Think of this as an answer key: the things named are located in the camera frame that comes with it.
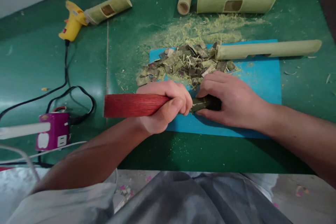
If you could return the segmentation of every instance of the right hand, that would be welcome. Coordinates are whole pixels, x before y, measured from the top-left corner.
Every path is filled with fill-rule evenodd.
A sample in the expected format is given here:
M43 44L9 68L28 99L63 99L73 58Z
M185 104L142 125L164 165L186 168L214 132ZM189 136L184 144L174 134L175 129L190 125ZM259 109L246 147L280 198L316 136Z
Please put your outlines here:
M235 76L219 71L207 74L196 97L208 94L222 101L222 109L202 109L196 112L198 115L227 126L253 130L261 129L268 122L272 105Z
M163 82L150 82L136 91L136 93L150 93L168 96L170 101L166 102L154 115L138 117L140 123L149 134L159 134L166 130L178 113L188 115L193 101L189 92L182 83L175 83L172 80Z

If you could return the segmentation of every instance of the forearm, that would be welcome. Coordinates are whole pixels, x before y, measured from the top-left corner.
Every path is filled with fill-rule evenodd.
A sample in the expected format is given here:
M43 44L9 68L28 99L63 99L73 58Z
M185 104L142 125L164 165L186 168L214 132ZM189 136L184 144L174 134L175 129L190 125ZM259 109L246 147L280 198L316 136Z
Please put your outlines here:
M268 123L257 129L307 163L336 187L336 125L291 108L271 105Z
M125 119L70 153L47 173L32 193L83 188L105 181L150 136L137 120Z

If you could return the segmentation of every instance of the red handle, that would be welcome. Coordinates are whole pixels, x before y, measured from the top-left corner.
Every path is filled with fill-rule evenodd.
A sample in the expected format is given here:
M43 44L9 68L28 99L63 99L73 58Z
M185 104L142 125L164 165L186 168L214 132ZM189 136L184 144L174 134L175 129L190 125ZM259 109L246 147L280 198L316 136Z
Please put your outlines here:
M108 94L105 95L104 117L151 116L169 100L167 96L156 94Z

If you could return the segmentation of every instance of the green table surface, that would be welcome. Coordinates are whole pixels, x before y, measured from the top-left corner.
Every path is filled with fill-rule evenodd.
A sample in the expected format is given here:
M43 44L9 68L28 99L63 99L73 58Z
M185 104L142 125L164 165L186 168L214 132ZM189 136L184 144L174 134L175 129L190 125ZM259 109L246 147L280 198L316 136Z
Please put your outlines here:
M45 0L0 20L0 110L44 94L64 81L64 42L58 33L69 12L66 0ZM105 0L70 0L83 10ZM265 15L181 16L178 0L131 0L133 8L98 26L83 27L69 49L71 85L81 85L97 102L94 114L71 127L71 142L90 140L119 119L103 118L105 94L133 93L141 66L151 49L178 46L189 40L213 43L242 40L323 41L316 58L280 60L282 102L296 110L336 122L336 48L318 0L276 0ZM7 113L0 126L36 123L45 113L49 97ZM60 99L75 114L83 114L90 100L74 90ZM35 154L36 135L2 140L1 143ZM56 163L78 145L43 156ZM19 157L0 150L0 159ZM208 172L312 173L312 170L273 140L164 132L141 143L120 164L122 169L188 170Z

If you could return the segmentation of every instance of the black power cord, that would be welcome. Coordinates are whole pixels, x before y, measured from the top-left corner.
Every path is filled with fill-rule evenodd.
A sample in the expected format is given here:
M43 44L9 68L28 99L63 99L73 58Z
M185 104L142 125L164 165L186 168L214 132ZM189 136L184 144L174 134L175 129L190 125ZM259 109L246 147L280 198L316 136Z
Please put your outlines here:
M42 99L42 98L44 98L44 97L46 97L46 96L48 96L48 95L50 95L50 94L56 92L57 90L59 90L59 89L65 87L65 86L67 85L67 83L68 83L68 79L69 79L69 77L68 77L68 65L67 65L67 62L68 62L68 48L69 48L69 44L70 44L70 41L69 41L69 40L65 40L65 59L64 59L65 82L64 82L64 84L63 84L62 86L60 86L60 87L57 87L57 88L55 88L55 89L49 91L48 93L45 93L44 95L41 95L41 96L39 96L39 97L36 97L36 98L31 99L31 100L28 100L28 101L21 102L21 103L19 103L19 104L16 104L16 105L14 105L14 106L12 106L12 107L9 107L9 108L5 109L4 111L2 111L2 112L0 113L0 121L1 121L2 117L3 117L8 111L10 111L10 110L12 110L12 109L15 109L16 107L19 107L19 106L21 106L21 105L25 105L25 104L27 104L27 103L34 102L34 101L36 101L36 100Z
M19 104L16 104L12 107L9 107L7 109L5 109L4 111L2 111L0 113L0 120L1 118L10 110L16 108L16 107L19 107L21 105L24 105L24 104L27 104L27 103L30 103L30 102L34 102L36 100L39 100L39 99L42 99L43 97L46 97L52 93L54 93L55 91L65 87L67 85L67 83L69 83L69 75L68 75L68 48L69 48L69 45L70 45L70 41L69 40L65 40L65 57L64 57L64 78L65 78L65 82L62 86L58 87L58 88L55 88L51 91L49 91L48 93L42 95L42 96L39 96L39 97L36 97L34 99L31 99L31 100L28 100L28 101L24 101L22 103L19 103ZM95 107L95 101L94 101L94 98L81 86L72 86L70 88L68 88L62 95L56 97L56 98L53 98L49 104L48 104L48 107L47 107L47 110L46 110L46 114L49 113L49 110L50 110L50 107L51 107L51 104L53 103L53 101L59 99L59 98L62 98L64 96L66 96L68 93L70 93L73 89L75 88L79 88L85 95L87 95L90 99L91 99L91 102L92 102L92 106L91 106L91 109L88 113L86 113L85 115L82 115L82 116L79 116L79 117L76 117L76 118L70 118L70 121L69 121L69 125L77 125L77 124L81 124L86 118L88 118L91 113L93 112L94 110L94 107ZM23 164L26 164L26 162L11 162L11 163L5 163L3 165L23 165ZM39 165L41 166L42 168L51 168L52 166L54 166L53 164L49 164L49 163L44 163L42 162L42 158L41 156L38 156L37 158L37 162L33 162L34 165Z

